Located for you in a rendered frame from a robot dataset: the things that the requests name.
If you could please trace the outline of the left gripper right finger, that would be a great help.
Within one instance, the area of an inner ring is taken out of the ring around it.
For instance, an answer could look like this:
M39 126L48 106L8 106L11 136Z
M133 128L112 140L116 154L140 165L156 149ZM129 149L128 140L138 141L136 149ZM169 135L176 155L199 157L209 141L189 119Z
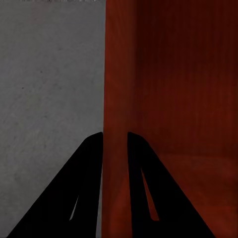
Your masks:
M138 134L127 134L133 238L216 238L177 182ZM159 221L150 217L142 172Z

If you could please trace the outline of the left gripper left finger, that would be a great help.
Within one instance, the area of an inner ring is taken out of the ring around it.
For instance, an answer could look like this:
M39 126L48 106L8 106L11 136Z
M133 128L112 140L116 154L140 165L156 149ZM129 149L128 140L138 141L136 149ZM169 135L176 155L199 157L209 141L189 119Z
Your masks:
M87 137L7 238L95 238L103 133Z

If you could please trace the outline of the storage box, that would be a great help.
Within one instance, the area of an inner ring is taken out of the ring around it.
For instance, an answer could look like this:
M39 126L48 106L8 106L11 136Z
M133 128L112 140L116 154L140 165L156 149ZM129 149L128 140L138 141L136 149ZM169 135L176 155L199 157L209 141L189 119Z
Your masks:
M102 238L133 238L129 132L216 238L238 238L238 0L106 0Z

